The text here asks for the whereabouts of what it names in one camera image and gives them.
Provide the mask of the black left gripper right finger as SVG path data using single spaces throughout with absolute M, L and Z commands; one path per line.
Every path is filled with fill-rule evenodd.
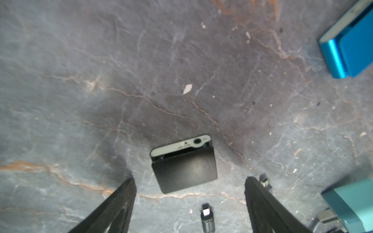
M 310 233 L 255 177 L 245 181 L 246 205 L 254 233 Z

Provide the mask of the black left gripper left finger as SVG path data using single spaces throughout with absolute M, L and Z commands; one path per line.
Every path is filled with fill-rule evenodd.
M 71 233 L 127 233 L 137 195 L 135 180 L 127 179 Z

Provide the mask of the black mp3 player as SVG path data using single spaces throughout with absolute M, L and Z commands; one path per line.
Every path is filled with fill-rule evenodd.
M 157 147 L 151 150 L 150 158 L 164 194 L 218 178 L 213 141 L 208 134 Z

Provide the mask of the teal usb charger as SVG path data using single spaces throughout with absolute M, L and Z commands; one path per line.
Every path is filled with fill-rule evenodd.
M 341 221 L 348 233 L 373 231 L 373 180 L 366 178 L 322 193 L 328 209 L 319 212 L 322 223 Z

